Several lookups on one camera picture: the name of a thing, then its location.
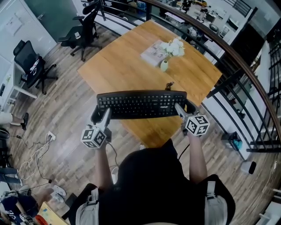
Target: office chair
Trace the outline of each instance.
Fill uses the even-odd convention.
[[[92,44],[94,38],[98,38],[96,25],[94,20],[97,16],[97,12],[101,7],[100,0],[95,0],[83,9],[83,14],[86,15],[90,13],[85,19],[84,16],[76,16],[73,20],[79,20],[82,26],[72,27],[66,37],[59,38],[58,41],[61,42],[63,47],[71,47],[72,49],[78,46],[74,51],[70,53],[71,56],[75,55],[75,52],[81,49],[81,60],[84,62],[84,51],[86,47],[98,47],[101,46]]]
[[[25,71],[26,75],[28,75],[27,79],[23,79],[26,82],[27,88],[32,87],[37,81],[39,81],[36,85],[36,88],[39,89],[39,84],[42,84],[42,93],[46,95],[47,93],[44,91],[44,83],[47,79],[57,80],[56,76],[47,76],[49,71],[56,67],[56,64],[51,65],[48,69],[44,68],[45,61],[39,54],[36,54],[31,42],[28,40],[24,42],[21,40],[16,48],[13,51],[14,53],[14,61]],[[34,63],[39,60],[36,67],[33,71],[30,71],[30,68],[33,67]]]

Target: door handle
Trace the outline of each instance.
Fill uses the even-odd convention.
[[[42,17],[45,15],[45,13],[42,13],[41,15],[39,15],[38,17],[37,17],[37,19],[38,20],[42,20]]]

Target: curved handrail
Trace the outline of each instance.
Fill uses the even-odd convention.
[[[191,16],[187,15],[186,13],[183,13],[180,10],[177,10],[169,5],[163,4],[162,2],[159,2],[156,0],[141,0],[141,1],[151,4],[153,6],[156,6],[158,8],[165,9],[168,12],[176,15],[177,17],[187,21],[192,26],[201,30],[205,35],[210,37],[217,45],[219,45],[226,53],[228,53],[241,66],[241,68],[244,70],[247,77],[251,80],[252,84],[257,89],[257,91],[260,94],[262,100],[264,101],[266,107],[268,108],[270,116],[274,122],[274,126],[276,127],[276,131],[277,131],[279,140],[281,140],[281,126],[279,124],[280,122],[277,118],[274,107],[273,107],[271,101],[269,100],[269,97],[267,96],[267,94],[266,94],[263,86],[259,82],[259,80],[256,78],[256,76],[252,72],[251,68],[246,64],[246,62],[242,59],[242,57],[229,44],[227,44],[222,38],[220,38],[218,35],[216,35],[208,27],[206,27],[202,23],[198,22],[196,19],[192,18]]]

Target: green door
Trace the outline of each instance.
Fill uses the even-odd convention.
[[[72,20],[77,16],[72,0],[25,0],[25,2],[55,41],[65,37],[72,27],[80,25],[78,20]]]

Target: yellow board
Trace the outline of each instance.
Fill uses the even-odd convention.
[[[169,42],[176,34],[149,20],[111,42],[79,70],[79,74],[96,92],[130,90],[164,90],[173,81],[174,91],[186,91],[187,98],[200,105],[214,87],[221,72],[199,51],[183,40],[185,55],[169,59],[162,72],[141,58],[158,40]],[[161,147],[180,127],[179,116],[120,120],[124,127],[149,148]]]
[[[49,224],[68,225],[46,202],[43,202],[38,215],[42,216]]]

